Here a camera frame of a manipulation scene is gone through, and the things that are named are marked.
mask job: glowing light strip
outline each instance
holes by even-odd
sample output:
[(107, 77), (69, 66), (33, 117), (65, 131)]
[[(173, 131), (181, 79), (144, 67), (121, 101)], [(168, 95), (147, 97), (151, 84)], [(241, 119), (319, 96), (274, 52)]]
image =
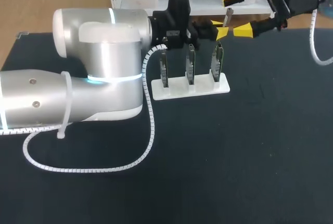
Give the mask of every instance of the glowing light strip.
[(1, 77), (0, 77), (0, 117), (3, 130), (8, 130), (7, 119), (6, 119), (6, 111), (4, 107), (4, 98), (2, 95), (2, 87), (1, 87)]
[(114, 13), (113, 13), (112, 8), (109, 8), (109, 11), (110, 11), (110, 16), (111, 16), (111, 23), (115, 24), (116, 23), (116, 19), (114, 18)]
[(88, 75), (88, 79), (91, 81), (98, 81), (98, 82), (106, 82), (106, 83), (118, 83), (118, 82), (125, 82), (125, 81), (132, 81), (137, 80), (138, 78), (142, 77), (142, 73), (135, 75), (135, 76), (129, 76), (129, 77), (92, 77)]

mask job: wooden floor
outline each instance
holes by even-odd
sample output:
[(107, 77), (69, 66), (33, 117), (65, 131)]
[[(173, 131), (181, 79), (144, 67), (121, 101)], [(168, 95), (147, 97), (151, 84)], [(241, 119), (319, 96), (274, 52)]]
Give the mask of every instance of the wooden floor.
[[(52, 16), (56, 9), (110, 6), (110, 0), (0, 0), (0, 67), (15, 41), (16, 33), (52, 31)], [(232, 25), (241, 25), (258, 18), (260, 17), (235, 16)], [(308, 28), (309, 25), (310, 15), (295, 17), (289, 22), (290, 28)], [(333, 20), (320, 16), (317, 26), (333, 28)]]

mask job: black table surface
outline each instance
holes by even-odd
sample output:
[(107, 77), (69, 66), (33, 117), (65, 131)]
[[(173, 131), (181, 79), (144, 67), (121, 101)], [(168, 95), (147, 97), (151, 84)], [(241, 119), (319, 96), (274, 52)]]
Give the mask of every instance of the black table surface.
[[(333, 31), (317, 30), (321, 57)], [(0, 137), (0, 223), (332, 223), (333, 65), (320, 67), (308, 30), (223, 39), (229, 94), (153, 101), (151, 153), (130, 170), (57, 174), (29, 164), (26, 135)], [(197, 53), (207, 73), (212, 46)], [(170, 76), (184, 74), (184, 51), (170, 51)], [(159, 59), (147, 69), (159, 77)], [(86, 76), (62, 59), (51, 34), (18, 39), (3, 71), (41, 69)], [(148, 143), (147, 107), (118, 122), (76, 123), (64, 140), (37, 135), (29, 150), (57, 167), (113, 167)]]

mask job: white stand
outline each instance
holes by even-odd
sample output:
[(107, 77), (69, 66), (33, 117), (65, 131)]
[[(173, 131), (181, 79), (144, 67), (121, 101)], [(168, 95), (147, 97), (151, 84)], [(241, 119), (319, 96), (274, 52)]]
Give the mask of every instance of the white stand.
[(169, 78), (168, 88), (163, 87), (162, 80), (153, 80), (151, 90), (154, 100), (165, 100), (228, 93), (230, 87), (224, 73), (221, 73), (220, 81), (215, 82), (209, 71), (209, 74), (195, 75), (194, 85), (188, 84), (186, 75)]

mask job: black mount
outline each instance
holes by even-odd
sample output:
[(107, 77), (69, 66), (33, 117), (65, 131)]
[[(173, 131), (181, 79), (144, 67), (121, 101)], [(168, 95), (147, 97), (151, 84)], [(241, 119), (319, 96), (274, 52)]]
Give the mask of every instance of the black mount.
[(154, 11), (149, 17), (152, 28), (151, 45), (166, 44), (168, 49), (193, 44), (199, 49), (198, 39), (216, 41), (218, 30), (209, 19), (192, 22), (189, 0), (169, 0), (165, 11)]

